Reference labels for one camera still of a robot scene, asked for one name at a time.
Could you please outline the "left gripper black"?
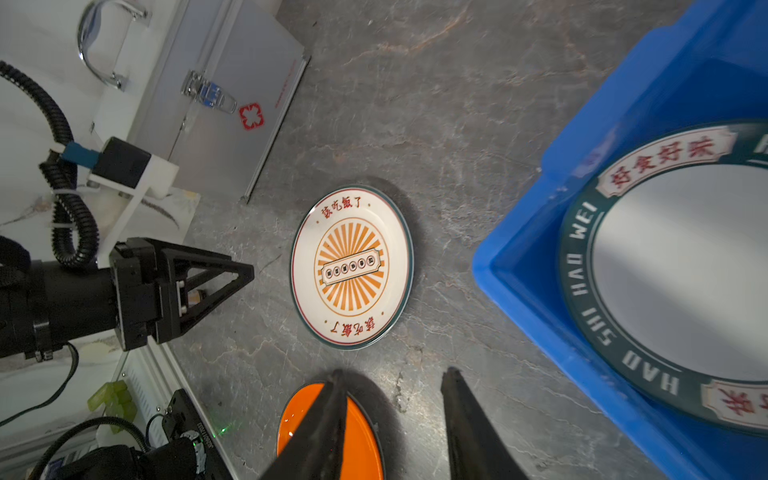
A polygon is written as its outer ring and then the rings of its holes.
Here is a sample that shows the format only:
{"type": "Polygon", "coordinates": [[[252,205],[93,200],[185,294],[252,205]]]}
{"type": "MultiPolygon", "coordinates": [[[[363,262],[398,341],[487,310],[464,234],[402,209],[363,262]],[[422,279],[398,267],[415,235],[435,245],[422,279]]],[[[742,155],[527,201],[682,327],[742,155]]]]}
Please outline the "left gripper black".
{"type": "Polygon", "coordinates": [[[125,351],[146,346],[149,338],[161,344],[184,336],[255,278],[252,264],[149,238],[117,243],[109,264],[117,298],[115,331],[125,351]],[[189,305],[188,290],[223,274],[233,278],[189,305]]]}

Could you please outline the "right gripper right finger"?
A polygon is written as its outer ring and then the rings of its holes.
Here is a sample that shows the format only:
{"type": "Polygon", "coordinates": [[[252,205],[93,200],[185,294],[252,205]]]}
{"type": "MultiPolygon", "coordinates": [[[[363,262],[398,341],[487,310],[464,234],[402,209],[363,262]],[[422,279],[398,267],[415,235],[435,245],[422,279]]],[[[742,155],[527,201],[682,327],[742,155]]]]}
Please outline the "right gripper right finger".
{"type": "Polygon", "coordinates": [[[441,382],[451,479],[527,479],[487,418],[461,371],[441,382]]]}

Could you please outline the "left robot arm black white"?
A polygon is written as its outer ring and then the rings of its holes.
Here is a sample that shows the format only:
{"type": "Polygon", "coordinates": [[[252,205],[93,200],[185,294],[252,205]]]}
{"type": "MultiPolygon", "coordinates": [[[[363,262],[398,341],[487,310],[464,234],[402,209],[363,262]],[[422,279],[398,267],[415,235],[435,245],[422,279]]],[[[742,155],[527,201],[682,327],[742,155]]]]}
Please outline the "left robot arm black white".
{"type": "Polygon", "coordinates": [[[31,260],[1,240],[1,354],[47,360],[67,342],[114,331],[125,351],[188,333],[255,277],[251,264],[161,240],[119,242],[106,268],[31,260]]]}

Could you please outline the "green rimmed white plate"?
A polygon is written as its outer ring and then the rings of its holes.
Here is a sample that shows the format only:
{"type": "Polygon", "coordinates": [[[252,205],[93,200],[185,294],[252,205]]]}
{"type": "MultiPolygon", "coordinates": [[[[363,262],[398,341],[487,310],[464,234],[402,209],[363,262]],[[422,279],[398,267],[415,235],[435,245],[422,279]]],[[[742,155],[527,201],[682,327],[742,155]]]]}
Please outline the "green rimmed white plate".
{"type": "Polygon", "coordinates": [[[767,125],[696,125],[611,160],[560,229],[594,350],[661,404],[767,432],[767,125]]]}

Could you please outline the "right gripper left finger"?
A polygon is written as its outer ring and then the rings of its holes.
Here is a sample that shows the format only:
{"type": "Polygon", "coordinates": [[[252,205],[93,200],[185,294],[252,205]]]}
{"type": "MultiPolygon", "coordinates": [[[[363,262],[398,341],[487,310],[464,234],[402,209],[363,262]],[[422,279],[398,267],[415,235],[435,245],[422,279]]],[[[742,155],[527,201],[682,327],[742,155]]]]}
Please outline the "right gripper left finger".
{"type": "Polygon", "coordinates": [[[288,401],[278,437],[279,455],[264,479],[339,479],[342,474],[348,410],[344,372],[300,388],[288,401]]]}

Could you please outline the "blue plastic bin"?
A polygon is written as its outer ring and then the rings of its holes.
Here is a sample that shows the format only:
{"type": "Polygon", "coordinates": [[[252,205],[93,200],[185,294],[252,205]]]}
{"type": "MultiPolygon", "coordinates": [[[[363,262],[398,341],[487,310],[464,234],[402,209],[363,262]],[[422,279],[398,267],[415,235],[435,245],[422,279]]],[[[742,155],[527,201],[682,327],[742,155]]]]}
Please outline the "blue plastic bin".
{"type": "Polygon", "coordinates": [[[767,475],[767,5],[649,33],[480,245],[480,288],[673,479],[767,475]]]}

